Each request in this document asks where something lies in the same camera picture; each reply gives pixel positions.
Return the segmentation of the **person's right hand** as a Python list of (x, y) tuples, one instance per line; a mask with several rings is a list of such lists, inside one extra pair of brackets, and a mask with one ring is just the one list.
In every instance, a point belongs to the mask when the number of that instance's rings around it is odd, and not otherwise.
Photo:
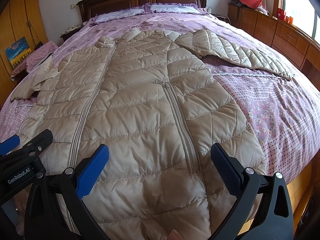
[(182, 237), (175, 229), (173, 229), (171, 233), (168, 234), (167, 240), (182, 240)]

